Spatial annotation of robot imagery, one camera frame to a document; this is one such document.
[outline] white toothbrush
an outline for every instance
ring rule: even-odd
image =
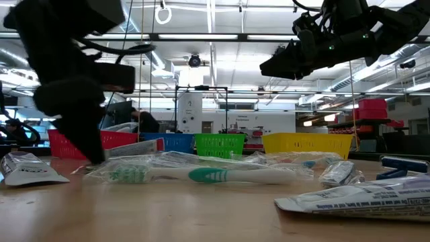
[[[253,182],[258,184],[288,184],[295,180],[296,173],[278,169],[238,171],[211,167],[147,169],[142,166],[131,165],[129,167],[119,167],[111,172],[110,180],[123,183],[146,183],[157,176],[202,183]]]

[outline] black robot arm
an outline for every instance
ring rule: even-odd
[[[105,160],[100,123],[105,110],[103,91],[134,91],[134,67],[97,63],[77,41],[114,54],[142,54],[155,49],[115,50],[85,40],[124,22],[120,0],[23,0],[11,8],[4,26],[17,30],[28,62],[40,80],[34,92],[36,107],[48,116],[61,115],[53,124],[92,163]]]
[[[321,9],[305,9],[319,12],[303,13],[293,23],[300,41],[291,40],[261,64],[262,75],[302,79],[314,70],[362,57],[369,66],[418,36],[430,18],[428,0],[413,1],[398,11],[368,7],[366,0],[325,0]],[[383,26],[372,32],[377,22]]]

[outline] green toothbrush head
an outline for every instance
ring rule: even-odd
[[[147,167],[143,165],[121,165],[109,174],[109,181],[121,184],[144,184],[149,177],[146,176]]]

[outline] toothbrush handle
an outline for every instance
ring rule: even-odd
[[[293,171],[260,169],[235,171],[211,167],[200,168],[152,168],[152,176],[169,176],[185,181],[218,182],[253,182],[259,184],[288,184],[296,178]]]
[[[226,176],[227,182],[253,182],[259,184],[289,184],[295,179],[295,172],[278,169],[228,171]]]

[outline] person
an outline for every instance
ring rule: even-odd
[[[10,119],[10,120],[6,120],[6,130],[13,134],[6,134],[6,140],[8,141],[13,141],[16,140],[17,144],[19,145],[26,145],[28,143],[29,138],[26,135],[26,131],[24,130],[24,128],[21,125],[21,122],[18,119]]]
[[[140,132],[158,133],[160,124],[148,112],[139,112],[136,108],[132,108],[132,117],[135,122],[138,122],[140,116],[139,128]]]

